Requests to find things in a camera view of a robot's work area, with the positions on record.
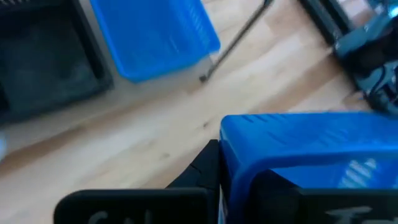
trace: metal rod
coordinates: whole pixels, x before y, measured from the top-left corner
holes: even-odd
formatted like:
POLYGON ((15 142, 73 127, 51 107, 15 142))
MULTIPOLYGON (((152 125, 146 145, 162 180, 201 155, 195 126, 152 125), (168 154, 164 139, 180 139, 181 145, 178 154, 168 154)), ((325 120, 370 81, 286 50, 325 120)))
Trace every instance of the metal rod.
POLYGON ((228 45, 227 49, 221 54, 220 57, 216 60, 216 62, 211 66, 206 74, 200 77, 200 81, 205 82, 209 80, 209 78, 214 74, 217 68, 224 62, 227 56, 235 49, 238 43, 243 39, 243 37, 247 34, 253 24, 261 17, 262 13, 271 5, 273 0, 265 0, 261 6, 259 6, 250 19, 245 23, 242 29, 238 32, 233 41, 228 45))

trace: blue plastic basket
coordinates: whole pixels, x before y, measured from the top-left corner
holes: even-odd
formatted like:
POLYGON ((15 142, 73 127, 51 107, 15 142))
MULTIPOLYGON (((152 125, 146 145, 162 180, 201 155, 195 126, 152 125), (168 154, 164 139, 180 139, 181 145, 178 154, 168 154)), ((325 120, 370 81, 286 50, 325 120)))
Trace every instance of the blue plastic basket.
POLYGON ((229 220, 241 220, 252 179, 267 169, 301 188, 396 188, 397 127, 398 119, 371 113, 225 117, 229 220))
POLYGON ((220 49, 200 0, 91 0, 119 73, 133 82, 189 67, 220 49))

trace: black tray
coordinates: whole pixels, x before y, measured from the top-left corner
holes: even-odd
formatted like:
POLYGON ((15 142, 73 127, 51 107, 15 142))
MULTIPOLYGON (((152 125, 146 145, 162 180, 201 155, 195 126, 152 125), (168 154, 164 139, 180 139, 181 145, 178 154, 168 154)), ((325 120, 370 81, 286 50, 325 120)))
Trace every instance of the black tray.
POLYGON ((0 124, 57 109, 111 86, 77 0, 14 2, 0 6, 0 124))

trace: wood grain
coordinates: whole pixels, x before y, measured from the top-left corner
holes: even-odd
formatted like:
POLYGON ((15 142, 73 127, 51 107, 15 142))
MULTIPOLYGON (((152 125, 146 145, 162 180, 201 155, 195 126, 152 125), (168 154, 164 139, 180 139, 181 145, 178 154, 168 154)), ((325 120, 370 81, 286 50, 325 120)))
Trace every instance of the wood grain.
MULTIPOLYGON (((223 47, 261 2, 204 1, 223 47)), ((354 92, 297 1, 277 0, 208 84, 127 102, 8 156, 0 223, 52 223, 57 202, 75 190, 165 187, 218 137, 223 116, 367 110, 354 92)))

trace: black bin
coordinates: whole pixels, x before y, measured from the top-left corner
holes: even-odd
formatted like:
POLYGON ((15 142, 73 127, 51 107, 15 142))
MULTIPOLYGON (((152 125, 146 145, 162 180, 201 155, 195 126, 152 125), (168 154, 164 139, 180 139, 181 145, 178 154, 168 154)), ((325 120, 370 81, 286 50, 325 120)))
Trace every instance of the black bin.
POLYGON ((0 0, 0 24, 0 123, 112 85, 78 0, 0 0))

